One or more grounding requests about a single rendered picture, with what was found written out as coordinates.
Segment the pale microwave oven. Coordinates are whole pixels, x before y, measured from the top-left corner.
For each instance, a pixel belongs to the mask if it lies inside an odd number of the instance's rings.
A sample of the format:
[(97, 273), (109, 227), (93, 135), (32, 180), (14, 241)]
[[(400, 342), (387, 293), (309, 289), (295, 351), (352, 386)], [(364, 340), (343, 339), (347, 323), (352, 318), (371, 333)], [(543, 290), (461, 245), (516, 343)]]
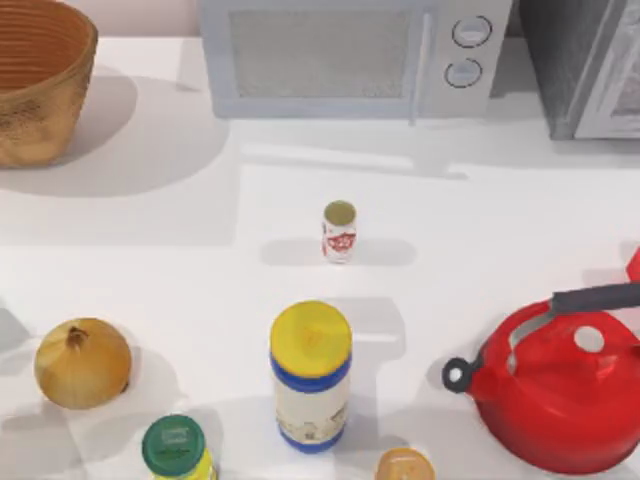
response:
[[(221, 118), (408, 120), (422, 18), (431, 49), (417, 119), (481, 115), (488, 103), (512, 0), (198, 0), (215, 114)], [(452, 38), (458, 20), (492, 24), (483, 45)], [(483, 68), (455, 89), (446, 67), (471, 58)]]

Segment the red kettle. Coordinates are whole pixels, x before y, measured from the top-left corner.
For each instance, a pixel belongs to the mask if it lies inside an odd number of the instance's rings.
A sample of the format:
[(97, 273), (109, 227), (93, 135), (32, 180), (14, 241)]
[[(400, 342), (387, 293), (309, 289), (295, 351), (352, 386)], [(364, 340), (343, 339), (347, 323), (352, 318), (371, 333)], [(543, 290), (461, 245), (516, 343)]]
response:
[(508, 316), (443, 386), (467, 394), (490, 433), (540, 469), (606, 471), (640, 446), (640, 338), (613, 311), (640, 307), (640, 283), (556, 292)]

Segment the green lid yellow jar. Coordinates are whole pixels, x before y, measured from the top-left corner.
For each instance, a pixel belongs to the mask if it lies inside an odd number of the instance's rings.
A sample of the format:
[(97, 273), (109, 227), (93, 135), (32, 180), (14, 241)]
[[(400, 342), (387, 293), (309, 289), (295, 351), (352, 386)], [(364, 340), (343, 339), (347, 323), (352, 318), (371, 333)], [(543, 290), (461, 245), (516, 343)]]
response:
[(191, 417), (160, 417), (146, 430), (141, 453), (153, 480), (218, 480), (203, 430)]

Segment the red and white can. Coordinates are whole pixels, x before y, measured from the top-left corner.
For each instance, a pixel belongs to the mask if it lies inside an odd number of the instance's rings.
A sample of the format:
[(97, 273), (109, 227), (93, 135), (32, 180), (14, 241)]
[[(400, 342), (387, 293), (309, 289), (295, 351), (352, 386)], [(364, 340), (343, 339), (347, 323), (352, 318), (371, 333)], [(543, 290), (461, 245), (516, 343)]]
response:
[(345, 200), (335, 200), (326, 205), (322, 218), (322, 252), (332, 263), (346, 263), (357, 238), (357, 211)]

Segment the yellow lid white jar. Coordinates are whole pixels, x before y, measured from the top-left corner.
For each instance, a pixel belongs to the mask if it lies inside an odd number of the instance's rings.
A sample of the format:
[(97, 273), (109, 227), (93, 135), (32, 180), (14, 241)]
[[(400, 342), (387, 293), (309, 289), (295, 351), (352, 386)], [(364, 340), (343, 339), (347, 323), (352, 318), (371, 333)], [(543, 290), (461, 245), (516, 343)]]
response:
[(326, 302), (295, 303), (273, 321), (269, 360), (275, 418), (293, 448), (315, 454), (340, 440), (348, 417), (352, 359), (351, 326)]

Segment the grey cabinet with dark inside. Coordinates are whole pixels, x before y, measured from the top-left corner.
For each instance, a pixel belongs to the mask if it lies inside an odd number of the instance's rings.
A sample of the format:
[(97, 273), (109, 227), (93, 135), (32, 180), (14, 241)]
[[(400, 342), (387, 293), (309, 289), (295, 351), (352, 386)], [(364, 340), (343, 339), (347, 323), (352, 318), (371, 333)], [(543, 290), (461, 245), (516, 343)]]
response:
[(640, 140), (640, 0), (519, 0), (550, 137)]

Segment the brown woven basket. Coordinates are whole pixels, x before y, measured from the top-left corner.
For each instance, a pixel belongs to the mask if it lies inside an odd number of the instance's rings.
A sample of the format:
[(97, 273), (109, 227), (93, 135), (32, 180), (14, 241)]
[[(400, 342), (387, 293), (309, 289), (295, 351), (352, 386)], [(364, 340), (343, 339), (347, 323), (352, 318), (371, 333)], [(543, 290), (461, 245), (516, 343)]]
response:
[(67, 150), (98, 30), (60, 0), (0, 0), (0, 168), (48, 166)]

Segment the yellow onion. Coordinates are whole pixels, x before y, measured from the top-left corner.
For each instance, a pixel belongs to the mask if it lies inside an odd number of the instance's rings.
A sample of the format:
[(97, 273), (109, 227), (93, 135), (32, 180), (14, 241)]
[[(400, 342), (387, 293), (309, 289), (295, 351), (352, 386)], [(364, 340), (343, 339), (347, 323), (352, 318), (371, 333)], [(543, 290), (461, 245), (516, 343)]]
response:
[(98, 318), (67, 320), (41, 341), (34, 375), (43, 395), (71, 410), (104, 405), (123, 393), (132, 372), (125, 337)]

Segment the microwave knob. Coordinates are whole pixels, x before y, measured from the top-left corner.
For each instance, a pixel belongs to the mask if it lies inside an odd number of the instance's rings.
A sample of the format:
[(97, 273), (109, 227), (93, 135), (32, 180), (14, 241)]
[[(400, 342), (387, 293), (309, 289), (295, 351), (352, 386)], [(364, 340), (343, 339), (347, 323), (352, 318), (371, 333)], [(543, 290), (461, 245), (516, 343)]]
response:
[(477, 84), (483, 75), (481, 64), (471, 58), (450, 63), (444, 71), (444, 79), (455, 89), (465, 89)]
[(493, 27), (484, 16), (473, 16), (458, 20), (452, 29), (453, 41), (461, 48), (477, 48), (488, 41)]

